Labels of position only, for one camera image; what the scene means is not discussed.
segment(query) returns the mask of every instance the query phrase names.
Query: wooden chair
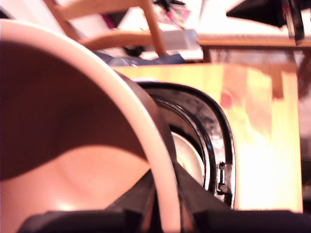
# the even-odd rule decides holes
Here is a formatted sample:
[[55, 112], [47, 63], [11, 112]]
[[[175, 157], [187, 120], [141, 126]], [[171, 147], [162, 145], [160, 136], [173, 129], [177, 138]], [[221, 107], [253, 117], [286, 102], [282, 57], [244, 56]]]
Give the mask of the wooden chair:
[[[153, 45], [158, 55], [165, 55], [165, 47], [161, 30], [157, 25], [153, 12], [152, 0], [76, 0], [61, 6], [55, 0], [43, 0], [64, 33], [71, 39], [84, 45], [89, 50], [101, 50], [111, 47]], [[114, 13], [124, 11], [132, 6], [143, 9], [149, 32], [124, 32], [111, 30], [95, 38], [81, 39], [69, 20], [96, 13]]]

